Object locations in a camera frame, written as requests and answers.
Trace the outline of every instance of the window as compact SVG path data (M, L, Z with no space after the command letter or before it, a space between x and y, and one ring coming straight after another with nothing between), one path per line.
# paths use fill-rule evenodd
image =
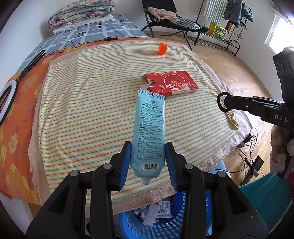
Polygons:
M265 44L276 54L285 47L294 47L294 28L276 14Z

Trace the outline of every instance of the tube cap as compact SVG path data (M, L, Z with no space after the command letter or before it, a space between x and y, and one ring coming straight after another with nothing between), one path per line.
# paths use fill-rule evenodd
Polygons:
M141 177L142 184L150 184L152 177Z
M166 50L167 50L167 44L165 43L160 43L159 46L158 46L158 50L157 50L157 53L159 55L164 55L166 53Z

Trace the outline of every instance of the hand cream tube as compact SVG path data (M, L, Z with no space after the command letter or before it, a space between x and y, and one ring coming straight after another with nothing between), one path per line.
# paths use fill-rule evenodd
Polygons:
M146 90L138 95L130 165L142 184L149 184L165 164L165 97Z

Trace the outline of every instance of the black folding chair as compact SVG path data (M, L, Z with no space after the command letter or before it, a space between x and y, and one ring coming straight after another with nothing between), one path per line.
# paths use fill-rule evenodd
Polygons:
M194 30L194 29L182 27L182 26L179 26L177 24L174 24L173 22L171 22L168 19L159 20L159 19L155 18L152 14L150 14L148 12L148 10L147 10L148 7L153 7L153 8L164 9L164 10L167 10L167 11L177 13L177 9L175 7L175 4L174 4L173 0L142 0L142 4L143 4L143 8L144 8L145 18L146 18L146 21L147 21L147 25L142 29L142 31L144 31L147 27L149 27L151 35L152 35L153 38L155 38L153 30L152 30L153 26L162 26L162 27L167 27L167 28L179 30L176 33L179 33L179 32L183 33L183 35L184 35L184 37L185 37L185 39L186 39L186 41L188 43L188 46L192 51L191 45L190 45L189 40L187 38L187 33L189 31L198 32L198 35L197 35L197 38L196 38L196 42L197 42L197 40L198 40L198 38L200 36L200 33L208 31L207 28L201 28L201 27L200 27L199 30Z

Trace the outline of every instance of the black ring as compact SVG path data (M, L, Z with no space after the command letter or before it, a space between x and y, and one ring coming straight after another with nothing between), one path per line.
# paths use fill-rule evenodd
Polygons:
M220 110L221 110L222 112L224 112L224 113L227 113L227 112L229 112L231 109L225 109L224 107L222 107L221 102L220 102L221 97L224 96L224 95L228 96L228 95L231 95L231 94L230 94L229 92L222 92L222 93L220 93L220 94L218 95L218 97L216 98L216 101L218 102L218 107L220 108Z

